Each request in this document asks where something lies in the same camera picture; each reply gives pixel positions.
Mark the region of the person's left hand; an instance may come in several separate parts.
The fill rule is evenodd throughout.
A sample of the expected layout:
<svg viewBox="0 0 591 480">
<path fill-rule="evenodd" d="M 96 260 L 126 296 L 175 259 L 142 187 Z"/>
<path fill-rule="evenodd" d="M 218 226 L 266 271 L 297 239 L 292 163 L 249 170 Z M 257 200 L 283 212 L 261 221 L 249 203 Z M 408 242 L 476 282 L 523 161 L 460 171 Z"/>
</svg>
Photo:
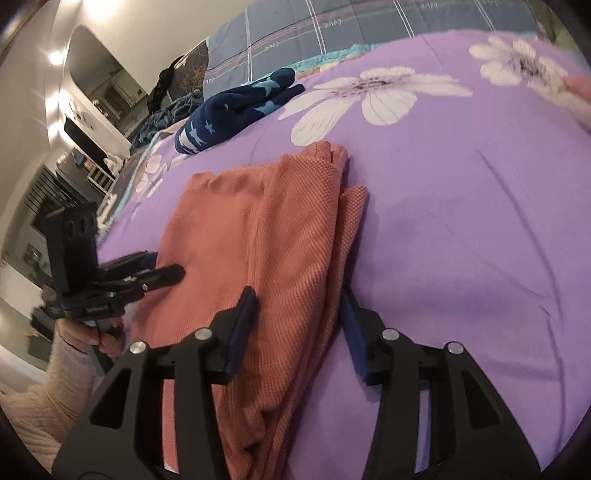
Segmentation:
<svg viewBox="0 0 591 480">
<path fill-rule="evenodd" d="M 101 353 L 116 358 L 124 350 L 123 320 L 111 318 L 109 322 L 111 329 L 100 333 L 96 328 L 86 324 L 62 318 L 56 321 L 56 330 L 68 345 L 80 352 L 86 353 L 89 347 L 95 346 Z"/>
</svg>

